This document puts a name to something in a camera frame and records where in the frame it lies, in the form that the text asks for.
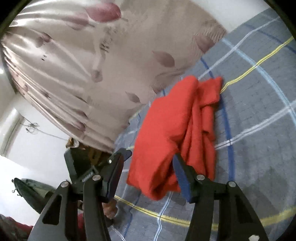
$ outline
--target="beige curtain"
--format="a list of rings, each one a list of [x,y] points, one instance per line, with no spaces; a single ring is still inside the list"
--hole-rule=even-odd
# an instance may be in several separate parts
[[[224,29],[189,0],[32,1],[2,39],[18,90],[62,131],[112,152],[129,118]]]

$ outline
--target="yellow stripe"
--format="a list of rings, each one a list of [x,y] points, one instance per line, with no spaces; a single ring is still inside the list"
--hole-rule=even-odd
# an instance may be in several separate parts
[[[262,59],[260,59],[254,66],[252,66],[251,68],[249,68],[245,73],[243,73],[242,75],[240,75],[239,77],[237,77],[234,80],[228,81],[223,88],[221,89],[220,93],[224,92],[226,90],[226,88],[238,81],[240,81],[242,78],[246,77],[249,73],[251,73],[258,65],[262,64],[265,60],[269,59],[271,56],[275,55],[277,52],[279,52],[285,45],[287,45],[288,43],[290,43],[293,40],[293,37],[290,37],[285,43],[281,44],[280,46],[278,46],[274,51],[272,51],[271,53],[269,53],[268,55],[266,55],[265,57],[263,57]]]
[[[129,206],[131,206],[132,208],[142,212],[142,213],[145,213],[151,217],[154,217],[154,218],[158,218],[159,217],[159,214],[156,213],[156,212],[152,212],[146,208],[142,208],[142,207],[139,207],[139,206],[136,206],[134,205],[133,203],[119,197],[119,196],[116,196],[115,195],[115,198]],[[260,219],[262,225],[264,227],[266,226],[269,226],[269,225],[272,225],[272,224],[276,224],[276,223],[279,223],[283,220],[286,220],[287,218],[290,218],[290,217],[293,217],[294,215],[296,214],[296,207],[291,207],[277,215],[274,215],[274,216],[271,216],[271,217],[268,217],[268,218],[262,218]],[[182,227],[189,227],[190,225],[190,221],[187,221],[187,220],[183,220],[183,219],[178,219],[178,218],[174,218],[174,217],[170,217],[170,216],[167,216],[167,215],[162,215],[161,220],[165,221],[165,222],[168,222],[168,223],[172,223],[172,224],[175,224],[175,225],[178,225],[178,226],[182,226]],[[213,223],[212,224],[212,230],[213,231],[218,231],[218,224],[217,223]]]

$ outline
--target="gray bedsheet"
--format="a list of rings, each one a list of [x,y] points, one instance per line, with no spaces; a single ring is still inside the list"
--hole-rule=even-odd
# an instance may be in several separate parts
[[[184,76],[222,76],[216,112],[216,182],[235,180],[276,240],[296,212],[296,42],[268,9],[216,44]],[[167,95],[172,87],[160,96]],[[145,106],[116,141],[133,149],[149,109]],[[194,205],[179,193],[154,202],[126,184],[126,161],[116,198],[120,211],[110,229],[116,240],[184,240]],[[211,240],[217,234],[215,207]]]

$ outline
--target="leaf print curtain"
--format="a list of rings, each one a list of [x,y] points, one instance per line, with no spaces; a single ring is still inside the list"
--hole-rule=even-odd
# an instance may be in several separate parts
[[[129,118],[224,34],[189,0],[38,0],[1,43],[17,89],[38,111],[112,152]]]

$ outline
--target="blue gripper pad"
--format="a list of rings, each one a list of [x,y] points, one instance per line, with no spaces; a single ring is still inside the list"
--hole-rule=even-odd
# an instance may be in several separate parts
[[[193,190],[196,187],[195,177],[197,176],[194,168],[185,164],[180,153],[173,156],[173,168],[177,176],[182,196],[187,202],[193,203]]]

